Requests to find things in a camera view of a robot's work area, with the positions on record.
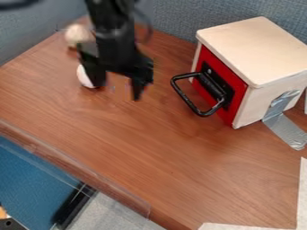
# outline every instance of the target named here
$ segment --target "white ball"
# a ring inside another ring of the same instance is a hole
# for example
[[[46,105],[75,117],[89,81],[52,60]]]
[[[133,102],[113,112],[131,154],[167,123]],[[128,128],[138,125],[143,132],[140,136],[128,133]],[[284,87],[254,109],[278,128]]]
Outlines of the white ball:
[[[65,39],[68,47],[75,48],[80,42],[92,40],[93,35],[85,26],[81,24],[72,24],[66,29]]]

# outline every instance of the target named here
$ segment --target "wooden tabletop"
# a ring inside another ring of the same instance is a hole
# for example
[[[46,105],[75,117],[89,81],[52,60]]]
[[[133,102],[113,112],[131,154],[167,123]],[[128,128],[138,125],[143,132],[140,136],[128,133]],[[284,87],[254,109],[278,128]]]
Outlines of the wooden tabletop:
[[[80,86],[63,34],[51,36],[0,68],[2,121],[47,143],[48,154],[33,152],[85,182],[99,188],[91,181],[101,175],[146,200],[150,218],[168,229],[295,228],[306,149],[294,151],[261,122],[234,130],[193,114],[170,79],[190,70],[194,44],[156,31],[141,48],[154,59],[154,85],[132,102],[122,76],[111,74],[104,90]],[[188,81],[181,87],[206,105]],[[286,114],[307,130],[302,102]]]
[[[307,45],[265,17],[203,29],[197,38],[252,87],[307,75]]]

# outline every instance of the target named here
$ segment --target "clear plastic sheet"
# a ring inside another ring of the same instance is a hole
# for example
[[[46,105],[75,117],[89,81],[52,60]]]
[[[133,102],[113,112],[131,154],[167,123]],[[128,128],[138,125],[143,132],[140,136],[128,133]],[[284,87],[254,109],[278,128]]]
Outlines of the clear plastic sheet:
[[[24,226],[149,229],[150,206],[145,201],[3,120],[0,134],[0,173],[7,174],[0,180],[0,202]],[[73,206],[69,216],[72,200],[77,208]]]

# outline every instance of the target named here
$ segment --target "blue surface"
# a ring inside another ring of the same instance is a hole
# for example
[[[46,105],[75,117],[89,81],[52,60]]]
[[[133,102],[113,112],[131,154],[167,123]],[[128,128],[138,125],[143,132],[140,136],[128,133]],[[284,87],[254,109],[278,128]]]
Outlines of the blue surface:
[[[50,229],[53,215],[74,190],[72,185],[78,183],[55,166],[0,137],[0,202],[30,230]]]

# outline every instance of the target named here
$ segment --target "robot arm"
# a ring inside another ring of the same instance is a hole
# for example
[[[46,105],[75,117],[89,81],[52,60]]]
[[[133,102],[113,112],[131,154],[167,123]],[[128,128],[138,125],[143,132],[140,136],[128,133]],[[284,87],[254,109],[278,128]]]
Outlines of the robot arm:
[[[154,81],[154,63],[136,46],[133,17],[136,2],[85,0],[95,27],[96,44],[81,43],[78,51],[94,87],[105,85],[106,72],[125,75],[131,79],[133,97],[138,101],[144,88]]]

